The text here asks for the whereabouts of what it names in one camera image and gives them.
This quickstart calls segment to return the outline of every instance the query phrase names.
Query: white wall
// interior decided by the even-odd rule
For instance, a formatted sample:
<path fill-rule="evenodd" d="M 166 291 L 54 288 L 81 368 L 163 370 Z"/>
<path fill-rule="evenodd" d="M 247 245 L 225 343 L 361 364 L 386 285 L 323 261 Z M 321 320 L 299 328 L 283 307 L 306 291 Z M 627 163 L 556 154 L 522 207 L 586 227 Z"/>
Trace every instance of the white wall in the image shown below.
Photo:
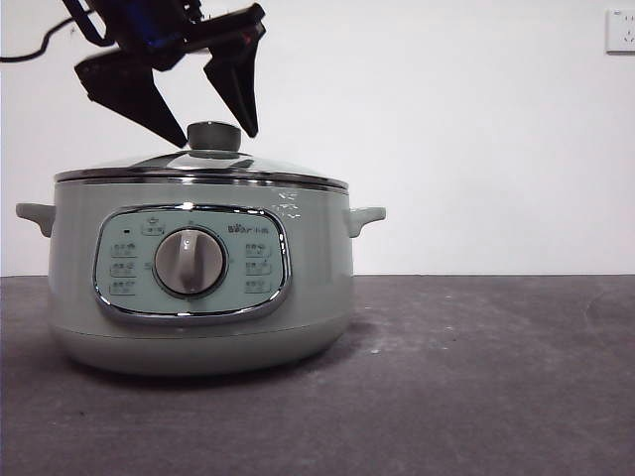
<path fill-rule="evenodd" d="M 227 8 L 245 1 L 208 1 Z M 244 149 L 350 182 L 388 221 L 358 273 L 635 273 L 635 57 L 603 52 L 604 11 L 635 0 L 276 0 Z M 61 1 L 4 0 L 4 54 L 39 44 Z M 70 30 L 2 66 L 2 272 L 44 274 L 48 240 L 13 215 L 52 176 L 171 146 L 90 103 Z M 192 56 L 158 74 L 182 124 L 231 120 Z"/>

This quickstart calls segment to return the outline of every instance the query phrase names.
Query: electrical socket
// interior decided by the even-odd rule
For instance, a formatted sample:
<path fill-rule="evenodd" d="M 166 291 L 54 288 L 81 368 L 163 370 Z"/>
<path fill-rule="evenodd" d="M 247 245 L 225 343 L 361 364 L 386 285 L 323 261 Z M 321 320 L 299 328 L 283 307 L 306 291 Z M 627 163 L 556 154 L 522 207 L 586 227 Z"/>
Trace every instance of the electrical socket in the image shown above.
<path fill-rule="evenodd" d="M 635 55 L 635 9 L 606 12 L 606 52 Z"/>

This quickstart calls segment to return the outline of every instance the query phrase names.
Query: black cable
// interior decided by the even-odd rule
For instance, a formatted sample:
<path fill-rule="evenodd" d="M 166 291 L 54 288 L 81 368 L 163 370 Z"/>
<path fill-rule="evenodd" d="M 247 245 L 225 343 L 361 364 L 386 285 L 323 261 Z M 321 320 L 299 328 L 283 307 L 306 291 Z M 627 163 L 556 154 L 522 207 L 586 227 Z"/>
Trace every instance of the black cable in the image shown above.
<path fill-rule="evenodd" d="M 94 12 L 94 10 L 92 10 L 92 9 L 85 10 L 85 14 L 86 15 L 90 15 L 93 12 Z M 21 61 L 33 60 L 33 59 L 35 59 L 37 57 L 40 57 L 47 50 L 47 47 L 49 46 L 49 40 L 51 39 L 51 36 L 54 33 L 56 33 L 59 30 L 61 30 L 66 25 L 68 25 L 69 23 L 73 23 L 74 21 L 75 21 L 75 19 L 73 17 L 68 17 L 64 21 L 59 22 L 57 25 L 55 25 L 50 30 L 48 30 L 45 33 L 44 37 L 42 38 L 42 45 L 40 46 L 40 49 L 37 50 L 36 52 L 29 53 L 28 55 L 21 55 L 19 57 L 0 57 L 0 62 L 21 62 Z"/>

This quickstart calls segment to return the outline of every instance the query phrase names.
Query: chrome trim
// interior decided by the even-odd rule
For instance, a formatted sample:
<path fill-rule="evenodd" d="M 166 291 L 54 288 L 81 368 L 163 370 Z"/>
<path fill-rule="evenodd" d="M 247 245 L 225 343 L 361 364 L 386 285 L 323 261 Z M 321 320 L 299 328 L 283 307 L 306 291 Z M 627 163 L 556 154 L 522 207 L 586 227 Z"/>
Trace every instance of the chrome trim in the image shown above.
<path fill-rule="evenodd" d="M 99 248 L 101 246 L 101 238 L 104 226 L 115 216 L 136 213 L 139 211 L 161 210 L 161 211 L 221 211 L 245 214 L 261 214 L 271 219 L 276 226 L 280 240 L 282 254 L 282 281 L 278 290 L 273 293 L 267 300 L 249 307 L 241 309 L 232 309 L 220 312 L 179 312 L 179 313 L 146 313 L 136 310 L 127 309 L 111 303 L 99 289 L 97 285 L 97 259 L 99 257 Z M 92 285 L 99 304 L 106 310 L 108 317 L 118 320 L 126 324 L 150 324 L 150 325 L 169 325 L 175 327 L 185 327 L 193 325 L 215 325 L 228 322 L 238 322 L 247 319 L 255 319 L 270 314 L 283 303 L 291 286 L 291 257 L 289 252 L 287 232 L 282 221 L 272 212 L 264 208 L 233 206 L 233 205 L 212 205 L 212 204 L 192 204 L 189 202 L 181 204 L 162 204 L 162 205 L 137 205 L 119 208 L 117 211 L 108 215 L 99 227 L 99 237 L 97 238 L 97 247 L 95 250 L 95 259 L 92 268 Z"/>
<path fill-rule="evenodd" d="M 270 173 L 270 172 L 258 172 L 258 171 L 239 171 L 237 169 L 216 169 L 216 170 L 179 170 L 179 169 L 161 169 L 152 167 L 140 167 L 140 168 L 106 168 L 106 169 L 86 169 L 80 171 L 62 172 L 55 175 L 55 181 L 72 181 L 72 180 L 85 180 L 85 179 L 108 179 L 108 183 L 120 181 L 114 181 L 115 179 L 132 179 L 134 183 L 139 183 L 138 179 L 225 179 L 225 180 L 248 180 L 261 181 L 264 186 L 275 186 L 276 183 L 294 183 L 297 185 L 319 185 L 327 186 L 331 188 L 341 188 L 348 190 L 348 183 L 334 178 L 322 178 L 317 176 L 305 176 L 302 174 L 285 174 L 285 173 Z"/>
<path fill-rule="evenodd" d="M 105 185 L 112 183 L 179 183 L 179 184 L 214 184 L 239 186 L 279 186 L 282 188 L 303 188 L 308 190 L 332 191 L 348 195 L 346 188 L 319 185 L 313 183 L 299 183 L 294 181 L 258 180 L 246 178 L 188 178 L 188 177 L 122 177 L 122 178 L 84 178 L 62 180 L 58 183 L 81 183 L 87 185 Z"/>

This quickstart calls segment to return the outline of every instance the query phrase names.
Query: brand logo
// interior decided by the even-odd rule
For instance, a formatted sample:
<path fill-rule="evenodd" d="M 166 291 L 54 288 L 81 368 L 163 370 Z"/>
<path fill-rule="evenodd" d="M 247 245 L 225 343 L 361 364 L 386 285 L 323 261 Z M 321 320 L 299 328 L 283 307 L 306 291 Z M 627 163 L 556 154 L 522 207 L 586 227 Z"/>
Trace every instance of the brand logo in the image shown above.
<path fill-rule="evenodd" d="M 241 225 L 240 223 L 236 223 L 235 225 L 229 225 L 227 227 L 227 231 L 229 233 L 249 233 L 253 228 L 251 226 L 245 227 L 245 225 Z"/>
<path fill-rule="evenodd" d="M 229 233 L 262 233 L 269 234 L 269 228 L 258 228 L 253 226 L 245 226 L 241 223 L 236 223 L 235 225 L 227 226 L 227 231 Z"/>

